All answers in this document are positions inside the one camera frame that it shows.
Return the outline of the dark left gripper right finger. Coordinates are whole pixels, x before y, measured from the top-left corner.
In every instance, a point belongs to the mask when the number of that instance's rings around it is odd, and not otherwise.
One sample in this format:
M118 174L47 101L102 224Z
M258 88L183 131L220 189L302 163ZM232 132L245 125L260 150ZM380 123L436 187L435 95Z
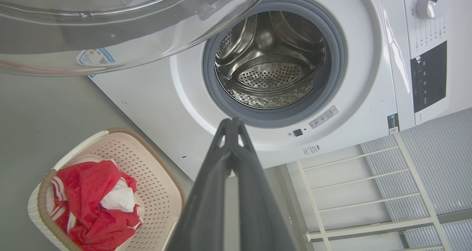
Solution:
M244 123L233 118L233 152L238 177L240 247L243 251L295 251Z

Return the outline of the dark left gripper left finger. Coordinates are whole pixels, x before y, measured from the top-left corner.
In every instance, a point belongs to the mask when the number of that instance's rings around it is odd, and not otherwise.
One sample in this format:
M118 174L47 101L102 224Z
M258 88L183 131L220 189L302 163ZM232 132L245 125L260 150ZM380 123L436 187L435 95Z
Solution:
M230 123L231 119L224 119L217 129L167 251L223 250Z

